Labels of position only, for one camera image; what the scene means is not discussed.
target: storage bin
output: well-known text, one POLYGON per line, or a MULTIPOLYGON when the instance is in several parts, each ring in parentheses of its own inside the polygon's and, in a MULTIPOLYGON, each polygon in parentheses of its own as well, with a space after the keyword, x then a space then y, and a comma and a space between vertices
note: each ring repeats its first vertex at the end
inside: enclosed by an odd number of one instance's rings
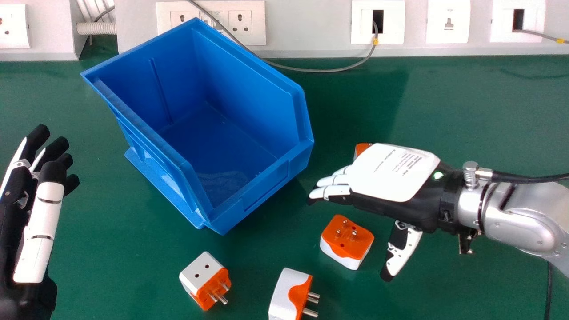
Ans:
POLYGON ((198 229, 225 234, 308 164, 301 87, 198 19, 81 75, 126 158, 198 229))

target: orange and white plug adapter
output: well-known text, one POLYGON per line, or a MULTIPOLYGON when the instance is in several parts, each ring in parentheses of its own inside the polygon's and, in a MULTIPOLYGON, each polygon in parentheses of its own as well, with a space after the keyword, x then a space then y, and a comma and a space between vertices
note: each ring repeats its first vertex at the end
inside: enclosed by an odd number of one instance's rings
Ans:
POLYGON ((312 276, 284 268, 269 306, 269 320, 300 320, 303 314, 318 317, 316 311, 306 309, 306 302, 318 303, 320 295, 310 292, 312 276))
POLYGON ((335 215, 320 236, 320 249, 346 268, 357 270, 373 239, 368 230, 343 215, 335 215))
POLYGON ((227 304, 224 295, 231 288, 229 272, 207 251, 180 272, 180 281, 204 311, 217 301, 227 304))

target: electrical outlet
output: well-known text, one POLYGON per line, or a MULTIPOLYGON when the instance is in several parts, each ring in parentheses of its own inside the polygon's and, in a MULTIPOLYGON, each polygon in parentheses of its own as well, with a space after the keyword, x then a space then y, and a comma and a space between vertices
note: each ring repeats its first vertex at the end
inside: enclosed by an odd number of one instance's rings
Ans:
MULTIPOLYGON (((197 1, 197 4, 208 10, 244 45, 264 46, 267 44, 265 1, 197 1)), ((177 27, 192 18, 199 18, 229 37, 221 26, 186 1, 157 2, 156 18, 158 34, 177 27)))
POLYGON ((29 49, 26 5, 0 5, 0 49, 29 49))
POLYGON ((470 32, 470 0, 429 0, 427 43, 466 43, 470 32))
POLYGON ((545 8, 545 0, 494 0, 490 42, 541 42, 540 36, 513 30, 521 26, 524 30, 543 32, 545 8))
POLYGON ((380 44, 403 44, 405 38, 404 0, 352 1, 352 44, 371 44, 373 22, 379 29, 380 44))

